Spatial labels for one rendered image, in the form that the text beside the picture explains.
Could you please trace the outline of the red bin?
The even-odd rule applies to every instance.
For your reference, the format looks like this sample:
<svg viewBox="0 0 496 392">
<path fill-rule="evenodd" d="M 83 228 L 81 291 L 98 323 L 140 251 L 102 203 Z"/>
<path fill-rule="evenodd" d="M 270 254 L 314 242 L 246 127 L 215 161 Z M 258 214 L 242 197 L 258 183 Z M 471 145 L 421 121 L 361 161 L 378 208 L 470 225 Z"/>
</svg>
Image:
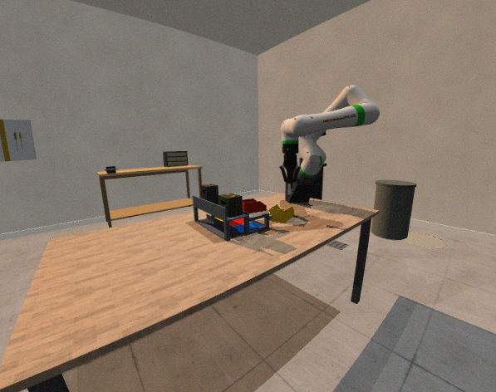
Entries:
<svg viewBox="0 0 496 392">
<path fill-rule="evenodd" d="M 266 211 L 266 205 L 254 198 L 243 200 L 243 211 L 246 213 L 256 213 Z"/>
</svg>

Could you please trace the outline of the yellow bin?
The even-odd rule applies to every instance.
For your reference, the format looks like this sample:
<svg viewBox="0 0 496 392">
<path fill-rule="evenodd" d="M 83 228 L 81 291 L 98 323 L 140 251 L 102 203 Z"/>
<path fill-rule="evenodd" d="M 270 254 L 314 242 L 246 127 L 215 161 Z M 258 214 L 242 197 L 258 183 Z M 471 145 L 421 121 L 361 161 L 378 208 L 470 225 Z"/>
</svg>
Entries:
<svg viewBox="0 0 496 392">
<path fill-rule="evenodd" d="M 279 208 L 276 204 L 269 209 L 269 214 L 273 216 L 269 221 L 285 223 L 294 215 L 294 209 L 292 206 L 288 209 Z"/>
</svg>

